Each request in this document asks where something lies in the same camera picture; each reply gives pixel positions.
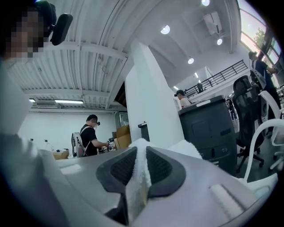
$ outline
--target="white shirt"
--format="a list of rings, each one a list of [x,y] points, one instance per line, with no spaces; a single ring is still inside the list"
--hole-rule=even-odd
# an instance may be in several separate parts
[[[188,98],[182,98],[181,100],[180,100],[180,102],[181,102],[181,108],[183,109],[183,108],[186,108],[186,107],[188,107],[188,106],[190,106],[192,103],[189,101],[189,99]]]

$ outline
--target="air conditioner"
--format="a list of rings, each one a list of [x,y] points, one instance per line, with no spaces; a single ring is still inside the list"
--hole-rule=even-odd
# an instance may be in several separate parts
[[[210,35],[213,35],[214,33],[220,33],[220,31],[222,30],[222,25],[217,12],[206,14],[203,18]]]
[[[54,108],[57,109],[57,105],[55,101],[37,101],[36,102],[37,108]]]

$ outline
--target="chair headrest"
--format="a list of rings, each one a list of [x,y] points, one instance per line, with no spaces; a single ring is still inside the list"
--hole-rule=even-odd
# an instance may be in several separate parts
[[[249,82],[247,75],[238,78],[233,84],[233,90],[235,95],[246,93],[252,85]]]

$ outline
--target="headset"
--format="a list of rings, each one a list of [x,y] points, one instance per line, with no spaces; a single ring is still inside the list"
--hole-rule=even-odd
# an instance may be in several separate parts
[[[53,32],[50,40],[52,44],[54,46],[61,44],[67,36],[68,29],[73,21],[73,16],[70,14],[62,14],[57,20],[55,6],[47,1],[36,0],[34,2],[34,7],[48,25],[47,36],[49,37]]]

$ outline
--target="white curved tube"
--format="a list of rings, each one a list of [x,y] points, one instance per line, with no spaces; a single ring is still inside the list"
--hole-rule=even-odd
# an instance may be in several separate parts
[[[262,123],[255,131],[253,137],[252,137],[252,142],[250,144],[250,149],[249,149],[249,157],[248,157],[248,166],[247,170],[245,171],[245,177],[244,180],[245,182],[248,182],[248,177],[249,177],[249,172],[252,167],[252,159],[253,159],[253,152],[254,152],[254,146],[256,144],[256,139],[258,135],[266,128],[268,127],[283,127],[284,128],[284,120],[282,119],[271,119],[268,120],[264,123]]]

